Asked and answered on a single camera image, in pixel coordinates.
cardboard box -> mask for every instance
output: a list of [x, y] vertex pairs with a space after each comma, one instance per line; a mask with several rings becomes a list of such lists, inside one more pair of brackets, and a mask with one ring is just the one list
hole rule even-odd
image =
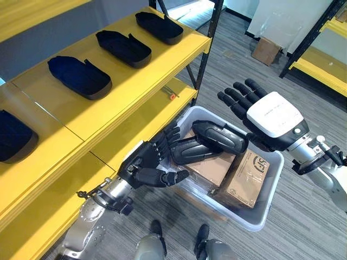
[[223, 184], [213, 198], [225, 206], [246, 206], [253, 208], [269, 163], [247, 149], [236, 157]]
[[[190, 130], [184, 138], [194, 135], [194, 132]], [[235, 155], [223, 152], [218, 157], [187, 164], [184, 167], [191, 173], [195, 182], [199, 183], [205, 190], [211, 191], [222, 184], [234, 159]]]
[[347, 22], [347, 3], [345, 2], [340, 10], [335, 14], [335, 18], [337, 21], [344, 23]]
[[272, 41], [261, 38], [252, 53], [252, 57], [270, 66], [280, 49], [281, 47]]

humanoid robot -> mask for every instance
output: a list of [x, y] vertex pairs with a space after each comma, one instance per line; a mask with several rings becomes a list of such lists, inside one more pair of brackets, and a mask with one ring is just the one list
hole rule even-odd
[[[294, 159], [292, 169], [299, 175], [307, 174], [347, 212], [347, 160], [339, 148], [329, 147], [321, 135], [311, 136], [300, 111], [279, 93], [266, 93], [252, 79], [247, 79], [245, 85], [236, 82], [234, 88], [219, 92], [218, 98], [251, 131], [247, 139], [264, 151], [287, 151]], [[171, 186], [189, 175], [187, 171], [166, 173], [156, 169], [161, 160], [170, 156], [170, 149], [179, 139], [178, 133], [175, 123], [169, 124], [153, 139], [140, 144], [122, 163], [114, 179], [105, 179], [91, 192], [78, 192], [86, 201], [67, 232], [57, 259], [91, 259], [114, 211], [128, 215], [132, 210], [132, 199], [128, 196], [132, 190], [142, 185]], [[154, 244], [147, 246], [143, 255], [139, 252], [136, 259], [147, 259], [145, 255], [150, 250], [164, 252], [162, 246], [158, 246], [161, 243]], [[223, 254], [223, 250], [207, 259], [219, 259], [219, 254]]]

yellow shelf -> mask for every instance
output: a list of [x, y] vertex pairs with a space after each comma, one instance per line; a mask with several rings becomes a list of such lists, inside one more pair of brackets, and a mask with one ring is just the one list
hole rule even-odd
[[[151, 8], [141, 11], [162, 15]], [[0, 175], [0, 189], [8, 194], [0, 202], [0, 231], [197, 55], [209, 50], [210, 38], [181, 26], [184, 35], [177, 45], [166, 45], [155, 39], [137, 26], [134, 14], [105, 28], [125, 35], [132, 33], [152, 48], [152, 60], [143, 69], [133, 69], [101, 49], [95, 34], [58, 53], [80, 60], [88, 58], [111, 76], [113, 88], [101, 100], [86, 100], [69, 90], [51, 75], [47, 60], [13, 79], [8, 85], [10, 87], [2, 88], [3, 91], [12, 89], [4, 96], [4, 106], [8, 103], [10, 107], [18, 107], [18, 117], [38, 132], [40, 143], [24, 161], [10, 166], [0, 165], [0, 173], [5, 173]], [[191, 94], [195, 91], [190, 89], [188, 92]]]
[[[140, 11], [163, 16], [149, 7]], [[166, 45], [139, 27], [135, 14], [104, 28], [124, 35], [131, 33], [152, 49], [152, 59], [142, 69], [131, 68], [103, 50], [95, 34], [59, 52], [57, 55], [88, 59], [111, 77], [112, 90], [101, 100], [86, 100], [69, 90], [51, 75], [47, 60], [12, 82], [82, 140], [95, 145], [200, 53], [208, 52], [210, 38], [180, 26], [184, 28], [183, 39], [176, 45]]]
[[75, 192], [89, 191], [105, 177], [114, 177], [124, 156], [139, 141], [153, 137], [197, 93], [177, 79], [167, 86], [179, 97], [171, 101], [167, 93], [158, 91], [92, 151], [113, 169], [87, 153], [0, 233], [1, 260], [40, 258], [77, 216], [83, 199]]
[[302, 72], [308, 74], [311, 77], [314, 77], [316, 80], [319, 80], [323, 84], [329, 86], [340, 94], [347, 96], [347, 83], [336, 78], [325, 70], [317, 67], [311, 62], [300, 58], [297, 62], [292, 64], [292, 67], [300, 69]]
[[347, 38], [347, 22], [339, 22], [335, 19], [335, 17], [333, 17], [331, 20], [326, 21], [326, 23], [321, 27], [319, 31], [322, 32], [325, 29], [330, 29], [337, 34], [340, 34], [341, 36]]
[[173, 79], [169, 86], [179, 97], [170, 101], [168, 95], [159, 91], [148, 102], [125, 120], [93, 149], [98, 158], [115, 171], [118, 170], [125, 155], [141, 140], [150, 140], [160, 129], [169, 123], [197, 91], [184, 82]]
[[0, 231], [61, 174], [55, 168], [82, 140], [32, 102], [10, 83], [0, 87], [0, 109], [5, 109], [39, 135], [38, 146], [24, 160], [0, 162]]
[[90, 0], [0, 1], [0, 42]]
[[0, 259], [39, 259], [77, 216], [84, 199], [77, 197], [76, 191], [89, 191], [114, 175], [111, 168], [87, 153], [0, 233]]

floor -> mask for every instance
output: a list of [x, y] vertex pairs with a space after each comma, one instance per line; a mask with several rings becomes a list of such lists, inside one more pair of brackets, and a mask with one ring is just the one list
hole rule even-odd
[[[250, 54], [256, 41], [244, 35], [247, 27], [244, 20], [222, 13], [197, 105], [244, 128], [216, 93], [251, 77], [269, 92], [278, 91], [292, 102], [306, 118], [312, 134], [323, 134], [330, 145], [347, 151], [346, 99], [314, 81], [306, 84], [293, 75], [280, 79], [287, 58], [279, 55], [270, 67], [253, 59]], [[204, 34], [207, 30], [208, 25], [200, 29]], [[196, 60], [191, 65], [195, 73], [199, 63]], [[179, 77], [189, 82], [186, 71]], [[142, 187], [134, 193], [134, 211], [128, 217], [115, 216], [94, 259], [133, 259], [136, 244], [147, 234], [153, 219], [163, 224], [169, 260], [195, 259], [194, 237], [202, 223], [210, 225], [211, 238], [228, 243], [241, 260], [346, 259], [347, 215], [307, 177], [296, 175], [291, 158], [284, 156], [285, 167], [261, 231], [252, 233], [232, 220], [212, 219], [171, 188]], [[60, 242], [43, 259], [54, 259]]]

white plastic bin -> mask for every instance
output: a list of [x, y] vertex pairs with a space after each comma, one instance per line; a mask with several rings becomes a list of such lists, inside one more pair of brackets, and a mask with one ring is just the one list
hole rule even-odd
[[[243, 130], [237, 128], [236, 126], [233, 126], [226, 120], [220, 118], [207, 109], [200, 106], [193, 106], [184, 113], [183, 117], [177, 123], [181, 128], [180, 134], [182, 137], [188, 133], [188, 131], [191, 129], [192, 123], [195, 120], [209, 120], [219, 125], [228, 124], [230, 127], [234, 127], [238, 131], [244, 132]], [[270, 167], [264, 179], [264, 183], [260, 190], [257, 202], [252, 209], [244, 208], [231, 211], [207, 196], [208, 191], [205, 191], [203, 188], [199, 187], [197, 183], [190, 178], [182, 181], [178, 184], [178, 186], [181, 189], [184, 189], [186, 192], [192, 194], [202, 203], [208, 205], [214, 210], [217, 210], [220, 214], [223, 214], [224, 216], [237, 221], [245, 229], [256, 232], [260, 231], [265, 225], [267, 214], [271, 206], [271, 201], [273, 195], [275, 194], [276, 186], [283, 168], [284, 158], [280, 152], [276, 151], [267, 153], [260, 150], [252, 143], [249, 143], [248, 148], [270, 163]]]

